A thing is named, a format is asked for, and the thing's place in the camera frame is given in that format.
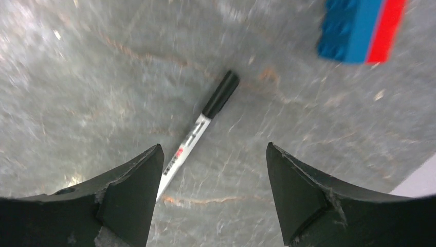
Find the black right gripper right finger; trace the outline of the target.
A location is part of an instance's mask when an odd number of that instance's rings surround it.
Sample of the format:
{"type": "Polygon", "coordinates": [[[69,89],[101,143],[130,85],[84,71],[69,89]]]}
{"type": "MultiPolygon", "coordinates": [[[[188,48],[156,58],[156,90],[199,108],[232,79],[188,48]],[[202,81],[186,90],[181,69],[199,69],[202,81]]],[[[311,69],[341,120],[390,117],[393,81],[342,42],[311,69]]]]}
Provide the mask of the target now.
{"type": "Polygon", "coordinates": [[[435,246],[435,196],[362,188],[269,143],[266,162],[285,246],[435,246]]]}

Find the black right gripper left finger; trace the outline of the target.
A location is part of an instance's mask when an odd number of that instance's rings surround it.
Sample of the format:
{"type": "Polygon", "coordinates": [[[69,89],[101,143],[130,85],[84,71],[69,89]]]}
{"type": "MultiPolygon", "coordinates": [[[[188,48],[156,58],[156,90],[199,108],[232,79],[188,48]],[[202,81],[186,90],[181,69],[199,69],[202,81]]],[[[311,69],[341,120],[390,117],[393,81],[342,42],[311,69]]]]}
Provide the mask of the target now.
{"type": "Polygon", "coordinates": [[[145,246],[164,157],[157,144],[54,194],[1,198],[1,246],[94,246],[102,228],[145,246]]]}

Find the white black whiteboard marker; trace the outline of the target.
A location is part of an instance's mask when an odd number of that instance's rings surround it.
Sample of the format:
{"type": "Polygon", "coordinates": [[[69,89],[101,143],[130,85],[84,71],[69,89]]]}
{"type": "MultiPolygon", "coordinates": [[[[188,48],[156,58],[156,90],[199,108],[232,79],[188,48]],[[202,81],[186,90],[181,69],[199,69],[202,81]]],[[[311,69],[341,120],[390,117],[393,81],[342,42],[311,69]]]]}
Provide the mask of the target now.
{"type": "Polygon", "coordinates": [[[238,87],[239,83],[240,78],[236,72],[229,70],[225,74],[220,84],[209,98],[199,117],[195,121],[193,127],[179,145],[177,151],[168,162],[166,168],[163,170],[156,200],[161,198],[164,191],[167,189],[170,182],[176,175],[177,171],[184,164],[187,157],[199,141],[200,137],[206,131],[213,118],[226,104],[235,89],[238,87]]]}

